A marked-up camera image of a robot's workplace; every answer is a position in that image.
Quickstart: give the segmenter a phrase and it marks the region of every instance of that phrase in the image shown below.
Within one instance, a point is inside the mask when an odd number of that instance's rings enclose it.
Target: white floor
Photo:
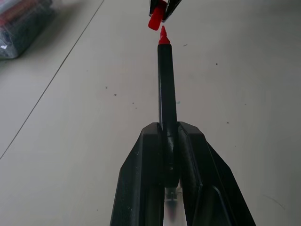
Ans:
[[[119,169],[158,121],[149,1],[64,2],[0,65],[1,225],[109,225]],[[301,224],[300,12],[298,0],[183,0],[166,22],[178,120],[229,164],[259,226]]]

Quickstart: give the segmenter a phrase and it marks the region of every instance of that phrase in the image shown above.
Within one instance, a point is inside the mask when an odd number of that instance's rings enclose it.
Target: tile grout line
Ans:
[[[14,138],[12,139],[12,141],[9,143],[8,147],[5,149],[4,153],[2,154],[2,156],[0,157],[0,160],[3,158],[3,156],[5,155],[5,153],[7,152],[7,150],[10,148],[10,146],[12,145],[12,143],[14,142],[14,140],[16,139],[16,137],[18,136],[18,134],[20,133],[21,129],[23,128],[23,126],[25,125],[25,123],[27,122],[27,120],[29,119],[30,115],[32,114],[33,110],[36,108],[36,106],[38,105],[39,101],[42,99],[42,97],[44,96],[45,92],[47,91],[48,87],[50,86],[50,84],[52,83],[53,79],[56,77],[56,75],[58,74],[58,72],[60,71],[60,69],[62,68],[63,64],[65,63],[66,59],[68,58],[68,56],[70,55],[70,53],[72,52],[72,50],[74,49],[74,47],[76,46],[76,44],[78,43],[78,41],[80,40],[81,36],[84,34],[84,32],[86,31],[86,29],[89,27],[91,21],[93,20],[93,18],[95,17],[96,13],[98,12],[98,10],[100,9],[100,7],[102,6],[104,0],[100,3],[99,7],[97,8],[96,12],[93,14],[93,16],[91,17],[90,21],[88,22],[87,26],[85,27],[85,29],[83,30],[83,32],[80,34],[79,38],[76,40],[76,42],[74,43],[74,45],[72,46],[71,50],[69,51],[69,53],[67,54],[67,56],[65,57],[65,59],[63,60],[63,62],[61,63],[61,65],[59,66],[59,68],[57,69],[56,73],[54,74],[54,76],[52,77],[52,79],[50,80],[49,84],[46,86],[45,90],[43,91],[42,95],[39,97],[37,103],[34,105],[34,107],[32,108],[32,110],[30,111],[29,115],[26,117],[25,121],[23,122],[22,126],[20,127],[20,129],[18,130],[18,132],[16,133],[16,135],[14,136]]]

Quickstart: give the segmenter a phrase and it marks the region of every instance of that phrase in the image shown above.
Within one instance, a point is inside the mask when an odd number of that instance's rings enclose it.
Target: plastic bag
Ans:
[[[16,58],[57,13],[60,0],[0,0],[0,59]]]

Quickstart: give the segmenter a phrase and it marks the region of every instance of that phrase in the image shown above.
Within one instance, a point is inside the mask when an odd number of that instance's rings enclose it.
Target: floor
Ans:
[[[63,0],[0,63],[0,219],[108,226],[119,169],[158,121],[148,0]],[[183,0],[166,22],[178,120],[228,163],[258,226],[301,224],[301,3]]]

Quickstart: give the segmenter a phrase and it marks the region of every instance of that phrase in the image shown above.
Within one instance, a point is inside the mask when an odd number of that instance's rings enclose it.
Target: red cap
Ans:
[[[159,45],[168,45],[168,44],[170,44],[170,40],[167,37],[165,27],[162,26],[161,33],[160,33]]]
[[[152,13],[149,21],[149,28],[157,31],[160,27],[161,21],[164,17],[166,11],[167,3],[163,0],[159,0],[159,4],[155,8],[154,12]]]

